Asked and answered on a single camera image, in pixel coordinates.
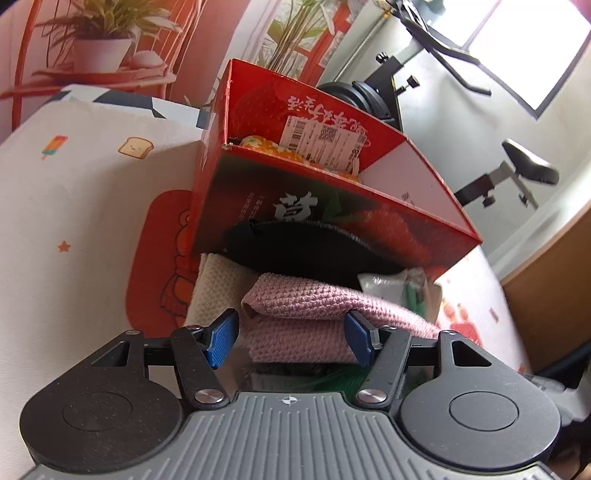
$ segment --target orange star print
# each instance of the orange star print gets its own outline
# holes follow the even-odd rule
[[[66,243],[66,241],[64,240],[62,243],[60,243],[57,246],[57,249],[60,251],[60,253],[62,253],[62,252],[69,252],[70,251],[70,247],[71,247],[71,245],[68,245]]]

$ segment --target black seat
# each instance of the black seat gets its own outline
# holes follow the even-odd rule
[[[556,185],[558,183],[560,179],[558,170],[546,162],[546,160],[534,155],[513,140],[507,139],[502,145],[507,156],[513,162],[517,175],[521,175],[528,180],[547,183],[549,185]]]

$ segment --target qr code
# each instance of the qr code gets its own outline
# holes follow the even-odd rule
[[[328,125],[323,126],[322,130],[320,131],[320,135],[318,137],[318,140],[334,142],[336,130],[337,129],[335,127],[329,127]]]

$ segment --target beige fabric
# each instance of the beige fabric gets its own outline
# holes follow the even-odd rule
[[[241,300],[257,279],[257,273],[222,255],[202,254],[185,325],[209,326],[226,309],[236,309],[243,319]]]

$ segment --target ice cream print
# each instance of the ice cream print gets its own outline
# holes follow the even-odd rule
[[[68,137],[65,137],[64,135],[56,135],[53,137],[53,139],[45,146],[45,148],[41,150],[41,154],[43,155],[41,159],[45,160],[47,157],[55,155],[57,150],[64,143],[66,143],[66,140],[68,140]]]

